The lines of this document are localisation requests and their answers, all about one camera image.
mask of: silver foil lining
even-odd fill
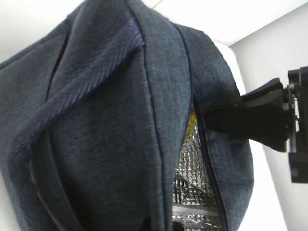
[[[217,211],[217,206],[201,152],[197,121],[193,128],[182,146],[173,182],[174,205],[185,205],[187,209],[180,213],[174,209],[173,220],[181,222],[186,231],[221,231],[217,213],[207,212]]]

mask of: seam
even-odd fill
[[[147,85],[148,85],[148,91],[150,94],[150,104],[151,104],[151,109],[152,109],[152,117],[153,117],[153,122],[154,122],[154,131],[155,131],[155,139],[157,142],[157,146],[158,146],[158,152],[160,155],[160,161],[161,161],[161,187],[162,187],[162,196],[163,196],[163,217],[164,217],[164,227],[165,229],[167,228],[167,218],[166,218],[166,197],[165,197],[165,186],[164,186],[164,175],[165,175],[165,169],[164,169],[164,162],[163,162],[163,155],[162,155],[162,148],[161,148],[161,144],[160,144],[160,140],[159,140],[159,134],[158,134],[158,130],[157,130],[157,122],[156,122],[156,114],[155,114],[155,107],[154,107],[154,99],[152,96],[152,90],[151,90],[151,86],[150,86],[150,78],[149,78],[149,71],[147,68],[147,64],[146,64],[146,39],[143,33],[143,30],[136,18],[135,13],[133,12],[133,10],[130,8],[130,6],[127,3],[127,0],[124,0],[124,3],[126,4],[127,8],[129,9],[129,11],[131,12],[131,14],[135,17],[136,19],[136,24],[138,25],[138,28],[142,34],[142,38],[144,40],[144,46],[145,48],[143,49],[143,58],[144,58],[144,69],[145,69],[145,75],[146,75],[146,80],[147,80]]]
[[[193,79],[192,79],[193,78],[193,72],[192,72],[192,65],[191,65],[192,62],[191,62],[191,59],[190,59],[189,54],[188,54],[187,43],[184,40],[183,35],[180,32],[180,30],[178,29],[178,27],[175,24],[172,24],[172,25],[175,27],[175,29],[179,33],[179,35],[180,35],[180,37],[182,39],[184,48],[185,48],[185,53],[186,53],[187,63],[188,63],[188,69],[189,69],[190,89],[191,89],[189,110],[188,110],[188,113],[187,113],[186,118],[185,118],[186,119],[186,125],[185,125],[185,130],[184,130],[183,138],[182,138],[182,141],[181,141],[181,147],[182,147],[183,144],[184,144],[185,134],[186,134],[186,130],[187,130],[188,123],[189,123],[189,118],[190,118],[190,114],[191,114],[191,107],[193,105],[193,96],[194,96],[194,93],[193,93]]]
[[[55,73],[56,71],[58,70],[58,67],[61,63],[61,60],[62,60],[62,57],[64,55],[64,52],[66,50],[66,47],[67,47],[67,44],[68,44],[68,39],[69,39],[69,32],[66,32],[64,33],[65,34],[65,38],[64,38],[64,42],[62,44],[62,47],[61,47],[61,50],[60,50],[60,53],[58,55],[58,58],[57,58],[57,61],[53,67],[53,70],[51,72],[51,77],[49,79],[49,83],[48,83],[48,87],[47,87],[47,91],[46,91],[46,96],[45,96],[45,102],[48,100],[48,97],[49,97],[49,93],[50,93],[50,90],[51,90],[51,85],[52,85],[52,81],[53,81],[53,78],[55,76]]]

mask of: black clamp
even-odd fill
[[[206,125],[278,152],[286,152],[289,140],[292,182],[308,183],[308,66],[289,71],[288,76],[286,88],[275,78],[243,95],[240,104],[209,109]]]

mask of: zipper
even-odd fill
[[[220,190],[219,190],[216,178],[215,178],[215,173],[211,165],[211,159],[208,153],[208,149],[206,148],[204,120],[202,119],[202,113],[200,112],[199,104],[195,97],[193,99],[193,107],[194,107],[194,110],[196,112],[196,117],[197,117],[197,124],[198,124],[200,144],[201,144],[201,152],[203,155],[208,178],[209,178],[211,187],[213,189],[213,194],[216,200],[216,205],[217,205],[219,217],[221,220],[222,230],[229,231],[226,211],[225,211],[223,201],[221,198],[221,194],[220,194]]]

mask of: white ceiling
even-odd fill
[[[155,10],[230,46],[308,0],[162,0]],[[153,6],[157,0],[146,0]]]
[[[231,45],[308,0],[143,0],[173,22]],[[0,62],[46,35],[82,0],[0,0]]]

